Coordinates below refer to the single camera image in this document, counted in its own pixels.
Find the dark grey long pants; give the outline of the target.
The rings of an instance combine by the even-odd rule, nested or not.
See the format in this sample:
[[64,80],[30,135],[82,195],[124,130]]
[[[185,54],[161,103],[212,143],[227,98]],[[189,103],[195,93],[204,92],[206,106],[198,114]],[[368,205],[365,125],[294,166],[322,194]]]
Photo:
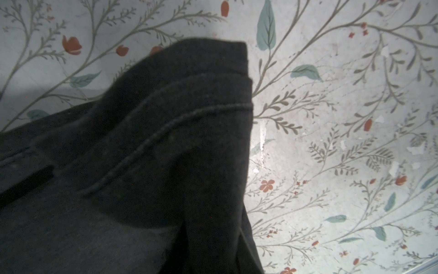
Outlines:
[[187,39],[1,134],[3,274],[260,274],[244,42]]

